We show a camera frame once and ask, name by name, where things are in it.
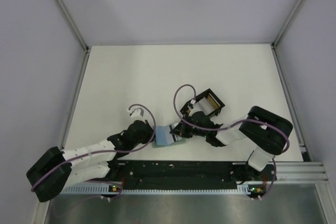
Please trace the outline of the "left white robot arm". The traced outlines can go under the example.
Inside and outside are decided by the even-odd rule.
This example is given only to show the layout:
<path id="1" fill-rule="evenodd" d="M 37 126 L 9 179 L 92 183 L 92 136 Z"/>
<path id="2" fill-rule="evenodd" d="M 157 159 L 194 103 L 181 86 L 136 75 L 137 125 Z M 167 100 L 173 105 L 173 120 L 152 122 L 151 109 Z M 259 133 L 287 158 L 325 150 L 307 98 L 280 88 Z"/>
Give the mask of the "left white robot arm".
<path id="1" fill-rule="evenodd" d="M 92 179 L 114 180 L 117 160 L 147 147 L 155 138 L 156 123 L 135 120 L 126 130 L 92 145 L 72 150 L 48 149 L 26 177 L 39 202 L 47 202 L 74 184 Z"/>

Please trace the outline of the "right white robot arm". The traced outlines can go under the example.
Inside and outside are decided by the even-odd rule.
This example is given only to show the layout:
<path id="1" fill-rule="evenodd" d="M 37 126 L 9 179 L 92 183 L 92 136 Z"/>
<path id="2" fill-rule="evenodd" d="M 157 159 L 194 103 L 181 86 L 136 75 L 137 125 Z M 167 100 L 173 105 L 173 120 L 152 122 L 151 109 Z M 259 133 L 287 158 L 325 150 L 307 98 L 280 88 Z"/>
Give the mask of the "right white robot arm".
<path id="1" fill-rule="evenodd" d="M 275 156 L 289 148 L 293 125 L 286 119 L 259 106 L 253 106 L 245 119 L 229 125 L 216 124 L 202 109 L 193 107 L 170 134 L 183 138 L 204 137 L 213 147 L 224 147 L 235 141 L 251 140 L 256 148 L 248 158 L 245 174 L 252 180 L 264 174 L 264 168 Z"/>

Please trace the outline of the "black card box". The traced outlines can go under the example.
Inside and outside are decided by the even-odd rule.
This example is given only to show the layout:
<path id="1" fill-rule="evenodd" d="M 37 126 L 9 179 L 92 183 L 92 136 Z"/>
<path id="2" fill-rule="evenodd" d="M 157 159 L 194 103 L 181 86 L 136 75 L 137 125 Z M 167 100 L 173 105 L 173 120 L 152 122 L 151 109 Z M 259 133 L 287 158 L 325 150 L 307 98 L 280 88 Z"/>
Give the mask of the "black card box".
<path id="1" fill-rule="evenodd" d="M 225 107 L 225 104 L 223 103 L 222 100 L 219 99 L 219 97 L 213 92 L 212 89 L 207 89 L 205 91 L 203 91 L 202 93 L 196 95 L 194 98 L 192 99 L 195 99 L 197 102 L 202 99 L 202 98 L 206 98 L 210 104 L 212 105 L 213 107 L 213 111 L 206 115 L 210 118 L 214 117 L 214 116 L 218 116 L 222 110 L 222 108 Z M 202 111 L 199 106 L 197 108 L 194 108 L 192 110 L 190 110 L 188 108 L 188 103 L 189 101 L 187 101 L 183 107 L 180 109 L 180 112 L 183 114 L 183 115 L 192 115 L 193 113 L 197 112 L 197 111 Z"/>

